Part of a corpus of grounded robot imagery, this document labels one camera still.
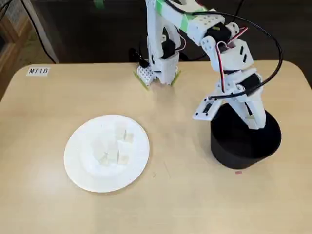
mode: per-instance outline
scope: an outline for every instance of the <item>tofu cube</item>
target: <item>tofu cube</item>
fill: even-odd
[[[103,157],[98,161],[101,165],[108,164],[108,153],[104,152]]]
[[[119,155],[118,156],[118,164],[126,165],[129,163],[128,155]]]
[[[125,141],[132,144],[133,140],[134,140],[134,134],[126,131]]]
[[[108,144],[107,160],[108,160],[108,163],[117,163],[117,160],[118,160],[117,141],[112,141]]]
[[[115,136],[116,140],[124,140],[126,134],[126,126],[123,123],[115,124]]]
[[[106,152],[107,150],[107,148],[105,147],[105,144],[103,144],[100,138],[97,138],[91,143],[91,147],[92,147],[94,158],[97,161],[100,161],[104,156],[104,152]]]

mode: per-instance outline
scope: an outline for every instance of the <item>label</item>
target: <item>label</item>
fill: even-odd
[[[28,77],[46,77],[48,76],[49,67],[30,67],[27,75]]]

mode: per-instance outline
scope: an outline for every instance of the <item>dark floor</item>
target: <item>dark floor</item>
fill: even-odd
[[[199,0],[208,8],[228,13],[235,12],[239,1]],[[51,0],[33,4],[60,62],[127,62],[129,48],[138,48],[139,41],[144,56],[147,55],[143,0],[105,1],[102,7],[94,1]],[[284,59],[299,66],[312,87],[311,15],[311,0],[245,0],[240,12],[240,16],[278,38]],[[243,39],[254,59],[277,59],[274,43],[255,29],[250,29]],[[185,53],[194,58],[202,51],[189,41]]]

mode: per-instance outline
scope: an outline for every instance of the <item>black cable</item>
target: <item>black cable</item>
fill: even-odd
[[[199,57],[196,57],[196,58],[189,58],[185,53],[180,52],[180,59],[181,59],[182,61],[187,61],[187,62],[189,62],[189,61],[196,61],[196,60],[200,60],[200,59],[206,57],[206,55],[207,55],[207,54],[204,53],[204,54],[202,54],[202,55],[199,56]]]
[[[129,60],[130,62],[138,62],[143,68],[147,68],[150,65],[135,48],[129,49]]]
[[[239,5],[238,5],[238,7],[237,7],[237,9],[236,9],[236,12],[235,12],[235,15],[236,15],[236,16],[238,16],[239,11],[240,11],[240,9],[241,9],[241,7],[242,7],[242,5],[243,5],[244,1],[245,1],[245,0],[240,0]]]
[[[42,42],[42,39],[41,39],[41,37],[40,37],[39,31],[38,31],[38,29],[37,29],[37,27],[36,27],[36,25],[35,25],[35,22],[34,22],[33,18],[31,17],[31,15],[30,15],[30,13],[29,13],[27,7],[25,6],[24,0],[20,0],[20,2],[21,2],[21,4],[23,5],[23,7],[24,7],[24,9],[25,9],[25,11],[26,11],[26,13],[27,13],[27,15],[28,15],[28,17],[29,17],[29,19],[30,19],[30,21],[31,21],[31,23],[32,23],[32,25],[33,25],[33,27],[34,27],[34,29],[35,29],[35,32],[36,32],[36,34],[37,34],[37,37],[38,37],[38,39],[39,39],[39,41],[40,41],[40,44],[41,44],[41,46],[42,46],[42,48],[43,48],[45,54],[49,57],[49,59],[50,59],[53,63],[56,63],[56,62],[54,61],[54,59],[51,57],[51,55],[49,55],[49,53],[48,53],[47,50],[45,49],[44,44],[43,44],[43,42]]]
[[[218,47],[217,55],[218,55],[219,70],[220,70],[220,76],[221,76],[221,90],[222,92],[224,92],[224,74],[222,72],[223,68],[221,66],[221,52],[220,52],[218,44],[216,45],[216,47]]]
[[[138,42],[138,53],[142,56],[141,46],[142,46],[142,37],[140,36],[140,41]]]
[[[3,11],[3,14],[0,16],[0,21],[1,21],[2,18],[5,16],[5,13],[6,13],[6,11],[8,10],[8,8],[9,8],[9,6],[10,6],[10,4],[11,4],[12,1],[13,1],[13,0],[9,0],[7,3],[5,3],[5,4],[1,7],[0,12],[1,12],[3,9],[5,9],[5,10]]]
[[[248,90],[245,90],[243,92],[239,92],[236,94],[229,94],[229,95],[218,95],[218,96],[210,96],[209,99],[226,99],[226,98],[234,98],[237,96],[241,96],[244,94],[249,94],[254,92],[255,90],[259,89],[260,87],[262,87],[263,85],[265,85],[266,83],[268,83],[271,79],[273,79],[273,77],[275,77],[275,75],[278,73],[278,71],[280,70],[282,63],[283,63],[283,52],[282,52],[282,48],[280,46],[280,44],[278,43],[277,39],[272,36],[270,33],[268,33],[266,30],[264,30],[263,28],[261,28],[259,25],[251,22],[248,19],[242,18],[240,16],[235,16],[233,14],[230,13],[225,13],[225,12],[218,12],[218,11],[201,11],[201,12],[186,12],[181,10],[180,8],[176,7],[175,5],[173,5],[169,0],[164,0],[164,2],[166,4],[168,4],[170,7],[172,7],[174,10],[178,11],[181,14],[185,14],[185,15],[191,15],[191,16],[200,16],[200,15],[222,15],[222,16],[230,16],[230,17],[234,17],[235,19],[239,19],[241,21],[244,21],[250,25],[252,25],[254,28],[256,28],[257,30],[263,32],[265,35],[267,35],[268,37],[270,37],[272,40],[274,40],[277,49],[278,49],[278,56],[279,56],[279,61],[278,61],[278,65],[276,67],[276,69],[273,71],[273,73],[263,82],[255,85],[253,88],[250,88]]]

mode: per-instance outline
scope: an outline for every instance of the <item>wooden table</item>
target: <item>wooden table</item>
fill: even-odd
[[[276,63],[255,65],[265,78]],[[1,233],[312,232],[312,92],[295,65],[285,62],[263,93],[282,144],[241,174],[211,155],[209,122],[192,119],[219,78],[209,63],[181,63],[173,87],[150,91],[134,64],[49,66],[48,77],[19,70],[0,103]],[[138,121],[151,154],[133,184],[95,194],[70,181],[63,152],[77,127],[106,114]]]

